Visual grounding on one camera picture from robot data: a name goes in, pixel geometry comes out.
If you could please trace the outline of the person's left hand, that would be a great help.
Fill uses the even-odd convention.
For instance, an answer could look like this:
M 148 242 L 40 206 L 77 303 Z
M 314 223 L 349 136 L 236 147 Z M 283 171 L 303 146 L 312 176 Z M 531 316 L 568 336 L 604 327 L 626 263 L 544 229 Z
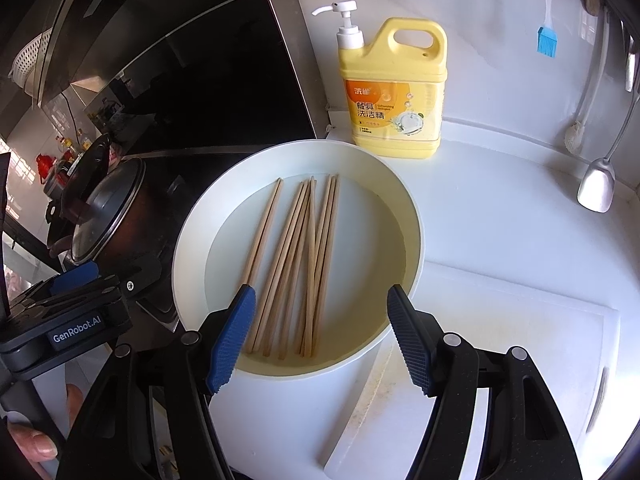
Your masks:
M 84 395 L 76 385 L 67 384 L 66 396 L 68 422 L 70 426 L 73 426 Z M 17 447 L 32 465 L 32 469 L 40 475 L 41 479 L 51 480 L 51 475 L 43 468 L 42 464 L 50 462 L 58 456 L 58 448 L 52 439 L 29 426 L 14 424 L 14 422 L 8 422 L 6 426 Z

